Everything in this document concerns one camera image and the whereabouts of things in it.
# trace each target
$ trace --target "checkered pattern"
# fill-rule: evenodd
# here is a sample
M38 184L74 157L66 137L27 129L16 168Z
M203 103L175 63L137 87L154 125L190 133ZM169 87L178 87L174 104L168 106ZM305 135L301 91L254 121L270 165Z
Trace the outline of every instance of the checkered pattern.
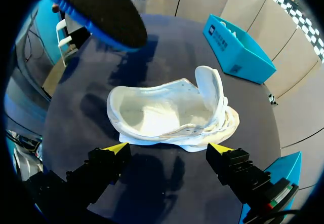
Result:
M290 0L273 0L279 4L295 22L297 28L302 29L307 40L313 45L315 53L324 63L324 43L319 30L313 27L312 22L299 10L299 7Z

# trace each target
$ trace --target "white chair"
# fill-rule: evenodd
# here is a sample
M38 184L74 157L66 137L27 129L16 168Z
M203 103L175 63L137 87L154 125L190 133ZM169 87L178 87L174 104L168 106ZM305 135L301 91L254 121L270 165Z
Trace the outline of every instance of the white chair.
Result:
M61 47L65 44L67 44L68 42L72 41L72 37L69 35L68 37L60 40L60 37L59 37L59 30L63 29L66 27L66 21L65 19L61 20L59 23L57 23L56 25L56 36L57 36L57 42L58 42L58 48L60 50L60 53L61 53L61 57L62 57L62 61L63 61L63 64L64 64L64 67L66 67L66 64L65 64L65 60L64 60L64 56L63 56L63 53L62 53L62 49Z

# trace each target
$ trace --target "blue box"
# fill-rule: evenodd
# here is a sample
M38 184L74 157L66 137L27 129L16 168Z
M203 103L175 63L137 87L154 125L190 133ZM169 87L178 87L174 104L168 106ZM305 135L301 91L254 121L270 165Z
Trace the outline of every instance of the blue box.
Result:
M229 29L236 32L236 37ZM224 73L262 84L276 72L271 59L257 42L226 20L211 14L205 25L204 35Z

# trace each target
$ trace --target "round table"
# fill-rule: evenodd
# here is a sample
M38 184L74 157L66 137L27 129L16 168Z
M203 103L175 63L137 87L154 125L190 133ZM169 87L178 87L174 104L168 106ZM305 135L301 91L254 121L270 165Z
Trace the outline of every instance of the round table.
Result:
M237 131L221 143L243 148L264 170L280 157L277 127L264 86L222 72L203 35L203 24L143 15L148 42L136 53L111 49L91 36L72 58L53 95L46 118L44 167L65 179L95 147L118 144L106 100L115 86L152 87L187 78L207 65L221 76L229 105L240 117ZM117 223L237 223L242 204L222 186L206 151L175 145L131 145L132 161L115 186L88 209Z

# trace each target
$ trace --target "floor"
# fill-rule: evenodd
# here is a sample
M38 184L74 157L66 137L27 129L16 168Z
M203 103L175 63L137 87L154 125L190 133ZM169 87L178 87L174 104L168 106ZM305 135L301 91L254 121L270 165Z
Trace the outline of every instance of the floor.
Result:
M65 63L68 64L69 58L77 51L75 45L70 45L67 52L65 53ZM63 73L65 71L65 66L63 64L62 58L60 58L56 64L53 66L51 72L44 81L42 88L52 97L54 95L57 84L59 83Z

